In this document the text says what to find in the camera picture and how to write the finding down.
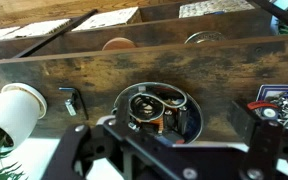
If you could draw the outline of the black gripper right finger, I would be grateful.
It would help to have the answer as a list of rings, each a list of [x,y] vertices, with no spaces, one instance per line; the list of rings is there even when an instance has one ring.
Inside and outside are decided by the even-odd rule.
[[[251,159],[277,158],[282,125],[276,120],[262,120],[246,103],[235,100],[229,106],[229,122],[249,147]]]

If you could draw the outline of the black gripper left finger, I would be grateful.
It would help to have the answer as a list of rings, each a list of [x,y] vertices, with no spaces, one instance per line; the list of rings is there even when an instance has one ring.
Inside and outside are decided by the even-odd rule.
[[[132,131],[128,126],[129,120],[129,100],[127,97],[122,97],[117,106],[116,124],[114,125],[116,131],[120,134],[129,134]]]

